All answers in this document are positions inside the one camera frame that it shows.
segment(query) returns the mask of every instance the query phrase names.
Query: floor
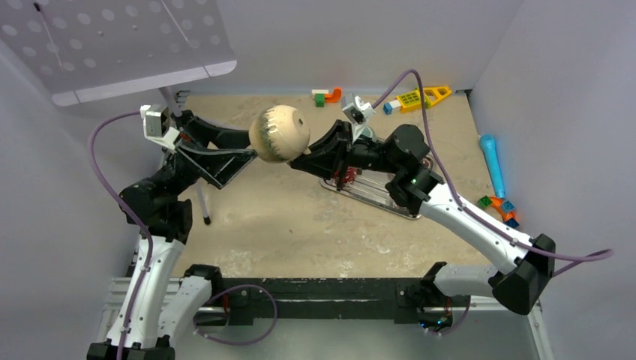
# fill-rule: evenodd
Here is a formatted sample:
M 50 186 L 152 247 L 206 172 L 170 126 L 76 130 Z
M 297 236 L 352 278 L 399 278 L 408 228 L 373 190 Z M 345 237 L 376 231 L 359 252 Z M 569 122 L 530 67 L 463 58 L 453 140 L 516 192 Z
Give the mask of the floor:
M 276 104 L 304 113 L 312 142 L 335 119 L 344 118 L 339 104 L 316 108 L 309 95 L 190 96 L 185 108 L 205 119 L 248 128 Z M 491 195 L 466 96 L 451 96 L 427 114 L 433 144 L 458 191 L 473 202 Z M 370 126 L 386 137 L 401 123 L 422 128 L 422 115 L 380 111 Z M 186 190 L 182 198 L 193 200 L 194 225 L 175 276 L 193 263 L 220 266 L 225 277 L 258 278 L 417 277 L 437 261 L 486 263 L 479 252 L 431 220 L 408 220 L 346 198 L 286 164 L 256 159 L 223 190 L 202 186 L 212 224 L 203 223 L 194 188 Z

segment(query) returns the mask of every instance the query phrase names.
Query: white dot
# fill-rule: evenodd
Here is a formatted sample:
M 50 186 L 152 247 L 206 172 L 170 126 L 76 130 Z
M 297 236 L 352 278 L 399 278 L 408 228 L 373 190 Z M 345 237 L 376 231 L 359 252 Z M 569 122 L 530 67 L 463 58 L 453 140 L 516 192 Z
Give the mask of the white dot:
M 35 50 L 33 50 L 33 48 L 28 47 L 28 46 L 24 46 L 22 48 L 22 52 L 24 53 L 24 55 L 26 56 L 35 56 Z
M 62 19 L 61 17 L 54 17 L 53 18 L 53 25 L 57 26 L 60 29 L 65 29 L 66 28 L 66 21 L 64 19 Z
M 163 24 L 159 25 L 159 30 L 161 30 L 161 32 L 163 32 L 164 34 L 169 34 L 171 31 L 170 25 L 164 22 Z
M 126 6 L 126 13 L 132 17 L 136 17 L 139 15 L 139 11 L 133 5 Z
M 22 2 L 20 0 L 7 0 L 7 4 L 16 10 L 22 8 Z
M 190 20 L 183 20 L 181 21 L 181 26 L 183 29 L 190 30 L 192 29 L 192 22 Z
M 51 53 L 57 53 L 59 51 L 58 46 L 52 43 L 48 43 L 46 45 L 46 49 L 49 50 Z
M 113 21 L 115 19 L 115 13 L 113 13 L 112 10 L 108 9 L 103 9 L 101 11 L 101 16 L 108 21 Z
M 37 21 L 29 21 L 28 24 L 26 25 L 28 26 L 29 29 L 31 29 L 32 32 L 42 31 L 42 25 L 40 25 L 40 23 Z
M 14 28 L 11 25 L 3 25 L 2 26 L 2 31 L 4 31 L 5 34 L 9 35 L 9 36 L 16 36 L 18 35 L 18 31 L 16 30 L 16 28 Z
M 207 26 L 213 26 L 215 24 L 215 18 L 209 15 L 203 17 L 203 23 Z
M 88 25 L 91 23 L 91 17 L 86 13 L 78 13 L 77 19 L 79 20 L 80 23 L 84 25 Z
M 148 6 L 150 7 L 150 11 L 152 11 L 153 13 L 158 13 L 159 11 L 161 11 L 161 4 L 156 1 L 150 1 Z
M 68 62 L 68 61 L 67 61 L 67 62 L 63 62 L 63 63 L 61 64 L 61 66 L 62 66 L 64 69 L 66 69 L 66 71 L 73 71 L 73 70 L 75 70 L 75 66 L 73 66 L 73 64 L 71 64 L 71 63 L 70 63 L 70 62 Z
M 79 41 L 77 39 L 71 39 L 69 43 L 70 43 L 70 47 L 74 48 L 75 50 L 82 49 L 83 47 L 82 41 Z
M 42 74 L 44 74 L 44 75 L 53 74 L 53 69 L 51 69 L 48 66 L 40 66 L 40 71 L 42 71 Z

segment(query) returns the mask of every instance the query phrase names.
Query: green block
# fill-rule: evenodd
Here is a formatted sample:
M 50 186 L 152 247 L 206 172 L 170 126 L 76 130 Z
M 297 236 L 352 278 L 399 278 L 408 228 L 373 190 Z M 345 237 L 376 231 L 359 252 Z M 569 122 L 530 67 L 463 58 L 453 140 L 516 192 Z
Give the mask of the green block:
M 325 95 L 324 94 L 316 94 L 314 99 L 316 99 L 316 107 L 325 107 Z
M 479 201 L 477 202 L 477 206 L 479 206 L 482 209 L 486 209 L 492 203 L 493 201 L 491 200 L 491 198 L 489 198 L 488 196 L 484 196 L 481 199 L 479 199 Z

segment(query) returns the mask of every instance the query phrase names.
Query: yellow toy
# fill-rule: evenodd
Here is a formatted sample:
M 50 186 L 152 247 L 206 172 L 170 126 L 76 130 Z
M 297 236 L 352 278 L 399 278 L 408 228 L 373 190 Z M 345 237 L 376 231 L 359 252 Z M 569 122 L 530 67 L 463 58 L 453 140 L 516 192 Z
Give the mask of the yellow toy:
M 435 86 L 424 88 L 424 103 L 426 108 L 430 109 L 439 104 L 440 101 L 451 96 L 452 91 L 448 86 Z M 419 90 L 407 92 L 398 95 L 397 100 L 400 102 L 400 113 L 410 113 L 414 110 L 422 108 L 422 99 L 419 96 Z

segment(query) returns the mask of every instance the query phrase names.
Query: wall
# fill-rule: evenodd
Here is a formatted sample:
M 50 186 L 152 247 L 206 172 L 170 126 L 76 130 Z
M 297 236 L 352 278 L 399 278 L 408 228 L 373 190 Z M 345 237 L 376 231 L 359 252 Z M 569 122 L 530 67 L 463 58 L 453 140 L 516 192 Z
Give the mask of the wall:
M 219 0 L 238 64 L 185 86 L 214 93 L 383 92 L 407 68 L 471 89 L 521 0 Z M 415 84 L 410 80 L 409 86 Z
M 86 140 L 100 120 L 158 96 L 57 109 L 21 70 L 0 43 L 0 359 L 85 359 L 136 238 L 93 175 Z M 97 139 L 115 189 L 158 166 L 140 122 L 121 120 Z
M 633 14 L 629 0 L 524 1 L 471 96 L 480 134 L 499 140 L 523 230 L 562 254 L 616 251 L 546 289 L 557 359 L 636 352 Z

